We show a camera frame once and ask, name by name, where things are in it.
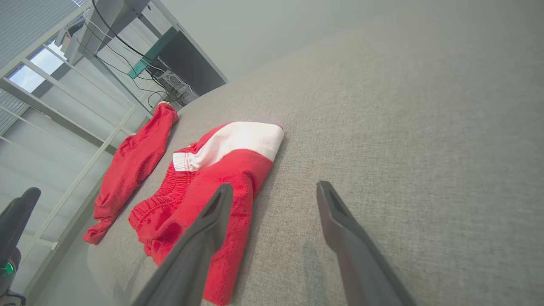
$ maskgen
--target red sweatshirt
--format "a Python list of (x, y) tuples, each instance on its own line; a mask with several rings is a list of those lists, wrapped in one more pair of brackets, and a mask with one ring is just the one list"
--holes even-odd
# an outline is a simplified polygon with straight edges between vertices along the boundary
[(251, 222), (253, 199), (283, 140), (280, 126), (234, 122), (174, 153), (163, 184), (128, 220), (144, 251), (160, 265), (217, 188), (229, 182), (233, 203), (223, 247), (212, 257), (204, 299), (230, 303)]
[(104, 237), (128, 198), (163, 157), (168, 133), (177, 119), (176, 110), (169, 103), (161, 102), (151, 120), (121, 143), (95, 201), (94, 218), (98, 223), (91, 226), (83, 240), (98, 244)]

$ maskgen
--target couch cushion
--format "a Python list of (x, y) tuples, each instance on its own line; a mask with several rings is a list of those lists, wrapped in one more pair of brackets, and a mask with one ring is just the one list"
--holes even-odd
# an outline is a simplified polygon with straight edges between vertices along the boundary
[(342, 305), (316, 182), (330, 181), (428, 305), (544, 299), (544, 15), (538, 0), (412, 5), (184, 107), (89, 266), (117, 304), (156, 269), (127, 217), (174, 150), (228, 121), (286, 136), (254, 201), (236, 305)]

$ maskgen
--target black cable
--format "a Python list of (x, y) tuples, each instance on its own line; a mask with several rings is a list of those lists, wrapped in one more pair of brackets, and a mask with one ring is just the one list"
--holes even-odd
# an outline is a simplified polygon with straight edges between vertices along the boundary
[[(86, 26), (87, 26), (87, 29), (89, 29), (89, 31), (91, 31), (91, 33), (101, 42), (104, 42), (102, 39), (100, 39), (100, 37), (96, 36), (95, 32), (93, 32), (91, 30), (91, 28), (89, 27), (88, 24), (86, 24), (85, 22), (83, 22)], [(132, 71), (134, 71), (134, 75), (136, 75), (137, 78), (141, 78), (141, 79), (146, 79), (148, 81), (152, 81), (152, 79), (150, 78), (145, 78), (145, 77), (141, 77), (138, 75), (138, 73), (136, 73), (136, 70), (132, 67), (132, 65), (130, 64), (130, 62), (128, 61), (128, 59), (122, 55), (120, 55), (119, 53), (117, 53), (115, 50), (113, 50), (110, 46), (108, 46), (108, 44), (105, 44), (106, 47), (108, 47), (110, 50), (112, 50), (115, 54), (117, 54), (118, 56), (122, 57), (128, 64), (128, 66), (130, 66), (130, 68), (132, 69)]]
[(92, 1), (92, 6), (95, 8), (95, 11), (96, 13), (98, 14), (98, 16), (100, 17), (100, 19), (102, 20), (102, 22), (106, 25), (106, 27), (108, 27), (108, 29), (110, 31), (112, 31), (113, 35), (115, 37), (117, 37), (123, 44), (125, 44), (125, 46), (129, 47), (132, 51), (136, 52), (137, 54), (147, 58), (150, 62), (153, 61), (151, 58), (145, 56), (144, 54), (141, 54), (140, 52), (136, 51), (136, 49), (134, 49), (133, 47), (131, 47), (129, 44), (127, 44), (124, 40), (122, 40), (119, 35), (117, 35), (117, 33), (115, 33), (112, 28), (110, 28), (110, 26), (108, 25), (108, 23), (104, 20), (104, 18), (102, 17), (102, 15), (100, 14), (100, 12), (98, 11), (98, 8), (96, 8), (96, 2), (95, 0), (91, 0)]
[[(80, 44), (80, 45), (83, 46), (83, 44), (79, 41), (79, 39), (76, 38), (76, 41), (77, 41), (78, 44)], [(85, 50), (87, 50), (89, 53), (92, 54), (92, 52), (91, 52), (89, 49), (87, 49), (86, 46), (83, 46), (83, 47), (85, 48)], [(127, 75), (127, 76), (130, 77), (130, 75), (128, 75), (127, 73), (125, 73), (125, 72), (123, 72), (123, 71), (117, 69), (117, 67), (115, 67), (114, 65), (111, 65), (111, 64), (109, 64), (107, 61), (101, 59), (97, 54), (94, 54), (94, 56), (95, 56), (97, 59), (101, 60), (104, 64), (106, 64), (106, 65), (112, 67), (113, 69), (119, 71), (120, 73), (122, 73), (122, 74)], [(132, 80), (132, 82), (134, 82), (134, 85), (136, 85), (136, 87), (138, 87), (138, 89), (140, 89), (140, 90), (149, 91), (149, 92), (154, 93), (154, 94), (158, 94), (159, 92), (163, 92), (163, 93), (167, 94), (165, 91), (162, 91), (162, 90), (153, 91), (153, 90), (147, 90), (147, 89), (140, 88), (140, 87), (138, 86), (138, 84), (136, 83), (136, 81), (135, 81), (133, 78), (131, 78), (131, 80)], [(150, 96), (147, 97), (147, 104), (148, 104), (151, 108), (153, 108), (153, 107), (151, 106), (151, 104), (149, 103), (149, 97), (150, 97)]]
[(174, 98), (174, 100), (176, 100), (176, 102), (178, 102), (181, 106), (185, 106), (186, 104), (183, 103), (182, 101), (180, 101), (178, 99), (178, 97), (173, 93), (171, 92), (168, 88), (166, 88), (165, 86), (163, 86), (159, 80), (157, 78), (155, 78), (155, 76), (153, 74), (150, 74), (151, 75), (151, 78), (155, 81), (155, 83), (157, 83), (159, 86), (161, 86), (162, 88), (164, 88), (166, 91), (168, 91), (168, 93)]
[(149, 96), (147, 97), (147, 104), (148, 104), (149, 106), (151, 106), (151, 104), (149, 103), (149, 98), (151, 98), (152, 95), (158, 94), (158, 93), (159, 93), (158, 91), (155, 91), (154, 93), (152, 93), (151, 95), (149, 95)]

